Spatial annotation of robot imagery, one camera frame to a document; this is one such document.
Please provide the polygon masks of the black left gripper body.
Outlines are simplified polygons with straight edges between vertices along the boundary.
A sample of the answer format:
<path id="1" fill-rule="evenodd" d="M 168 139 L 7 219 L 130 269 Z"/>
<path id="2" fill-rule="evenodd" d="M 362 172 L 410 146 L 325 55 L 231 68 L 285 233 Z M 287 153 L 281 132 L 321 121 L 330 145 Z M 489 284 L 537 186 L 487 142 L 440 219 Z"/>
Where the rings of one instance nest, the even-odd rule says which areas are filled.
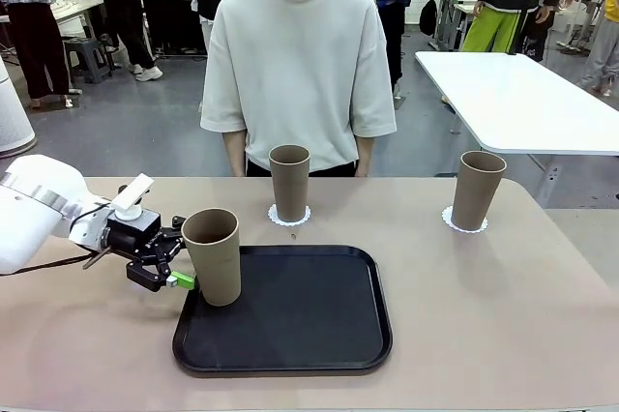
<path id="1" fill-rule="evenodd" d="M 162 248 L 164 227 L 159 213 L 144 211 L 132 221 L 118 219 L 115 214 L 106 222 L 105 244 L 116 253 L 143 266 L 168 262 Z"/>

